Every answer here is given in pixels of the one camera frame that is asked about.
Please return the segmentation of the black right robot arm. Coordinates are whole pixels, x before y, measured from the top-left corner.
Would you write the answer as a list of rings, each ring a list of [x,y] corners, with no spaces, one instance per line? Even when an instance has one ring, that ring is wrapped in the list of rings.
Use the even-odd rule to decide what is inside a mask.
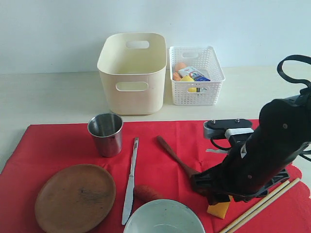
[[[269,102],[255,130],[246,119],[207,121],[204,137],[227,139],[230,148],[220,164],[191,176],[195,192],[210,205],[229,197],[244,202],[265,197],[272,186],[289,178],[286,166],[311,142],[311,101],[295,96]]]

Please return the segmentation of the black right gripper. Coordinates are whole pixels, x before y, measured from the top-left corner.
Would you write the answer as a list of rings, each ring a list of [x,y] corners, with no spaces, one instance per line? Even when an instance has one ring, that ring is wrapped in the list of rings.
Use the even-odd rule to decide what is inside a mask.
[[[239,142],[220,164],[192,175],[191,187],[209,205],[230,202],[229,196],[235,202],[266,197],[270,188],[290,178],[286,166],[305,148],[306,143],[294,148],[263,139]]]

